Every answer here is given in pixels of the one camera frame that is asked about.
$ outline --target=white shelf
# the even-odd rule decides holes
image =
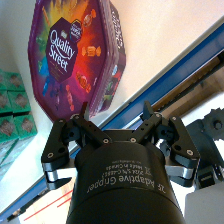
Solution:
[[[106,122],[198,45],[198,38],[208,29],[211,33],[224,14],[222,0],[112,3],[120,14],[127,66],[110,109],[93,119],[97,125]],[[31,86],[27,46],[34,5],[35,0],[0,1],[0,68],[22,74],[38,129],[36,138],[0,182],[0,213],[43,175],[40,157],[52,127],[36,103]]]

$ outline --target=green packaging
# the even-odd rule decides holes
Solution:
[[[8,93],[5,90],[0,90],[0,114],[10,112],[12,112],[12,107],[9,101]]]
[[[8,91],[25,91],[23,80],[19,73],[5,72],[5,85]]]
[[[0,164],[8,156],[18,139],[13,117],[0,117]]]
[[[37,134],[32,115],[14,117],[14,123],[19,135],[19,140],[16,142],[16,145],[10,149],[7,157],[2,162],[3,165],[14,162]]]
[[[5,72],[0,69],[0,90],[6,90]]]
[[[8,96],[14,114],[31,110],[26,92],[8,92]]]

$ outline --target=quality street tin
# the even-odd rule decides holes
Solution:
[[[119,15],[108,0],[37,0],[28,56],[36,100],[52,121],[89,102],[109,108],[126,64]]]

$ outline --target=blue shelf edge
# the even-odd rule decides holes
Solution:
[[[142,113],[144,101],[152,105],[165,96],[175,86],[180,84],[192,73],[197,71],[206,62],[210,61],[224,49],[224,24],[217,28],[211,35],[203,40],[189,54],[174,65],[159,80],[151,85],[144,93],[137,97],[131,104],[117,114],[113,120],[102,129],[121,129]],[[75,157],[78,150],[71,155]],[[0,222],[7,219],[13,212],[32,200],[37,194],[46,189],[44,179],[36,183],[33,188],[21,196],[13,205],[0,214]]]

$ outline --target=box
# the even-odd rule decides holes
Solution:
[[[0,116],[5,113],[11,113],[12,107],[8,97],[8,93],[5,90],[0,90]]]
[[[31,110],[26,92],[8,92],[8,96],[14,114]]]
[[[5,85],[8,91],[25,91],[23,80],[19,73],[5,72]]]
[[[36,125],[32,115],[14,117],[14,123],[19,135],[19,140],[14,147],[10,149],[7,157],[2,162],[2,165],[14,162],[37,134]]]
[[[126,65],[119,15],[110,1],[38,0],[28,46],[36,100],[52,121],[89,102],[109,108]]]
[[[13,117],[0,117],[0,164],[19,139]]]
[[[0,69],[0,90],[6,90],[5,72]]]

